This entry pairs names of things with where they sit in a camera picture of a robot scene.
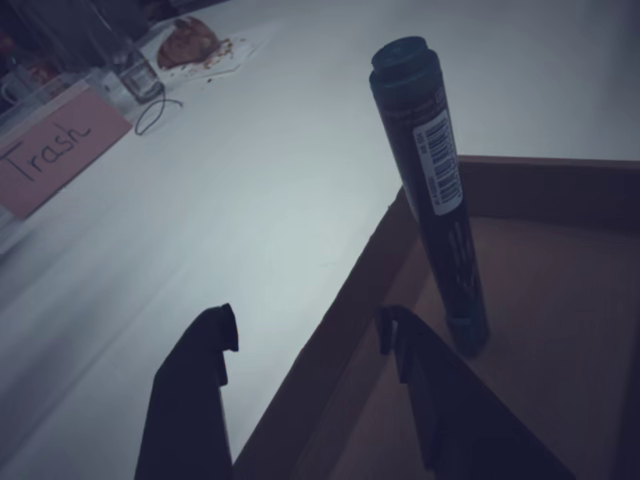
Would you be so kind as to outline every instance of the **table surface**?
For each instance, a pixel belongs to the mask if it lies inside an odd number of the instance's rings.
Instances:
[[[234,458],[400,186],[367,76],[422,35],[460,153],[640,159],[626,2],[233,0],[223,37],[272,24],[227,77],[132,133],[0,258],[0,479],[132,478],[151,381],[203,309],[230,302]]]

